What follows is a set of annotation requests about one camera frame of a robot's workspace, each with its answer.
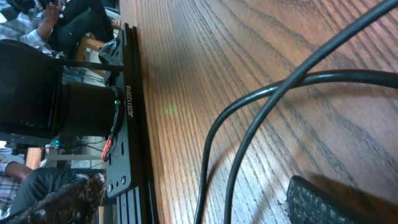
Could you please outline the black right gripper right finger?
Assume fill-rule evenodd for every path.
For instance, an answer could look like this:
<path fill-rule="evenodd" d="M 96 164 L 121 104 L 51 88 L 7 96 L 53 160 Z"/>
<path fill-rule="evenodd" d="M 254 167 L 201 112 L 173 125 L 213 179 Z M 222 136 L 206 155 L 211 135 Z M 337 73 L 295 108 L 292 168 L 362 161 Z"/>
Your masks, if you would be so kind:
<path fill-rule="evenodd" d="M 297 175 L 290 179 L 286 202 L 291 223 L 354 224 L 378 222 L 377 218 L 363 215 L 355 208 L 334 198 Z"/>

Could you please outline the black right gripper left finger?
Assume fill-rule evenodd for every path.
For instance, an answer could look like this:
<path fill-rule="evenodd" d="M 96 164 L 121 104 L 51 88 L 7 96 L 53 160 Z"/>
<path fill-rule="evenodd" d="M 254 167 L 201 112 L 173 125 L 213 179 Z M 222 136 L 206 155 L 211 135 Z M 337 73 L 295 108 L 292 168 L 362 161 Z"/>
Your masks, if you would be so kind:
<path fill-rule="evenodd" d="M 103 174 L 77 174 L 76 179 L 48 194 L 34 205 L 1 220 L 5 224 L 94 223 L 103 203 L 106 181 Z"/>

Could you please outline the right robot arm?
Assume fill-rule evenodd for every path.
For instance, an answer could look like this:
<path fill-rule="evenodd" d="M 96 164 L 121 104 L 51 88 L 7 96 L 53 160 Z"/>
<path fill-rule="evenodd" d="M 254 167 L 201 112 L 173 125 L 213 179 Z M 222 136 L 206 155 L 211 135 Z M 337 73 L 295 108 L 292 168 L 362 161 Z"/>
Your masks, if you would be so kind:
<path fill-rule="evenodd" d="M 101 63 L 53 58 L 1 41 L 1 136 L 45 144 L 56 135 L 108 136 L 107 179 L 77 179 L 7 223 L 83 223 L 100 195 L 116 198 L 120 223 L 157 223 L 137 40 L 119 39 Z"/>

